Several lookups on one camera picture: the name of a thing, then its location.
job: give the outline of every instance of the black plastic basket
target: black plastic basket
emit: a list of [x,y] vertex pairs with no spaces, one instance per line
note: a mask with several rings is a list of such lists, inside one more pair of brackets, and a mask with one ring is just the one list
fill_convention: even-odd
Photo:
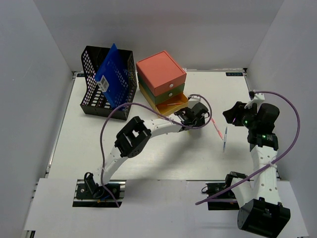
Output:
[[[109,50],[110,48],[86,46],[84,52],[81,55],[87,91],[80,106],[85,114],[108,117],[113,110],[95,81],[95,75],[99,69],[99,66],[105,60]],[[129,75],[129,94],[127,102],[130,103],[133,101],[135,91],[137,89],[133,53],[132,51],[126,50],[119,50],[119,53]],[[131,106],[127,106],[122,110],[116,111],[112,118],[127,120],[130,107]]]

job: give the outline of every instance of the white label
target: white label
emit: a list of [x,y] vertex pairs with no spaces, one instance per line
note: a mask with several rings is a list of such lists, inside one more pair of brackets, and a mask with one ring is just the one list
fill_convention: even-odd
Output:
[[101,80],[97,82],[97,84],[103,93],[106,92],[109,87],[109,83],[104,75],[101,77]]

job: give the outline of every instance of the white wall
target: white wall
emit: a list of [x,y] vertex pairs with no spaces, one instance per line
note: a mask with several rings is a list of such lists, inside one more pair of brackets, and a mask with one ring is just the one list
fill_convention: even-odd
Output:
[[71,70],[86,45],[168,50],[191,69],[248,67],[283,0],[35,0]]
[[[317,237],[316,67],[317,1],[285,0],[250,64],[248,77],[251,88],[279,92],[299,111],[299,140],[278,166],[282,177],[291,181],[311,237]],[[279,98],[266,98],[281,110],[276,133],[282,152],[294,138],[295,115]]]
[[32,0],[0,2],[0,236],[19,238],[71,71]]

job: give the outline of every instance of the drawer box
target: drawer box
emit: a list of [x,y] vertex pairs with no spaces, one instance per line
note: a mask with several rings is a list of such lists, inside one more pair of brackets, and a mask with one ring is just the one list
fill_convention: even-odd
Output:
[[174,87],[158,96],[154,96],[151,90],[148,88],[147,84],[143,81],[142,77],[138,74],[139,84],[142,85],[143,89],[147,92],[147,95],[150,97],[152,102],[157,105],[162,102],[165,102],[166,100],[182,93],[184,91],[185,83]]
[[138,74],[154,96],[185,83],[186,72],[166,51],[141,60],[136,65]]
[[[183,93],[180,93],[177,96],[170,98],[169,100],[165,101],[164,103],[155,105],[151,101],[150,97],[147,95],[145,89],[142,87],[141,84],[139,84],[139,88],[140,88],[141,93],[145,97],[145,99],[150,104],[150,106],[156,112],[161,113],[164,116],[169,116],[169,115],[173,114],[174,112],[188,106],[188,98]],[[170,103],[182,103],[182,105],[171,105],[171,106],[166,105],[166,104],[170,104]]]

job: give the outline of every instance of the white pen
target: white pen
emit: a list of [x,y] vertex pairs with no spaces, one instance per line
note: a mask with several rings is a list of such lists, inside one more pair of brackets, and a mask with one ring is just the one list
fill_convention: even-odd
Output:
[[224,150],[226,148],[227,133],[228,133],[228,127],[226,126],[226,131],[224,132],[224,139],[223,139],[223,152],[224,152]]

